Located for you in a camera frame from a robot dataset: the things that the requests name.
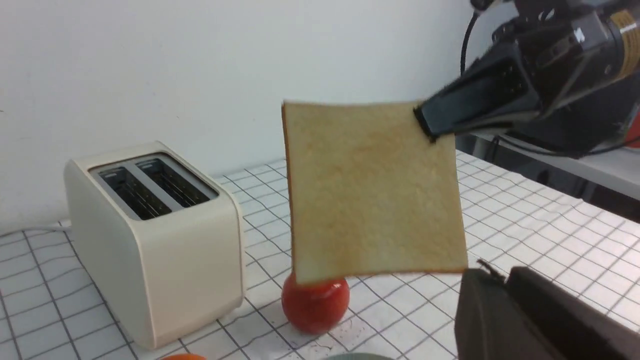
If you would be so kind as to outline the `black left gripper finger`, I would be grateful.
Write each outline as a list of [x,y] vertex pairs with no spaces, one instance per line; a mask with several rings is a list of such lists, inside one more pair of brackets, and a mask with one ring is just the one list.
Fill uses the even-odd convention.
[[468,268],[454,321],[460,360],[637,360],[637,332],[515,266],[508,276],[480,260]]

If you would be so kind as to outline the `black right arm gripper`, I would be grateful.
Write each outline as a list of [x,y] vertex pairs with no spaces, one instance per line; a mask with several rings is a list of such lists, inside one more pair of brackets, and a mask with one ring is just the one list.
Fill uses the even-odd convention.
[[502,132],[631,75],[628,0],[516,0],[517,17],[456,80],[414,110],[431,142]]

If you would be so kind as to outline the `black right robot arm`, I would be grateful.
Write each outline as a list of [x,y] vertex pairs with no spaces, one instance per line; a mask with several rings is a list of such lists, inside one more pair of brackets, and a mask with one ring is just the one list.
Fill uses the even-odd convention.
[[472,0],[461,73],[414,109],[431,142],[487,134],[529,153],[579,159],[638,142],[617,135],[639,109],[637,0],[515,0],[517,16],[467,64],[480,14]]

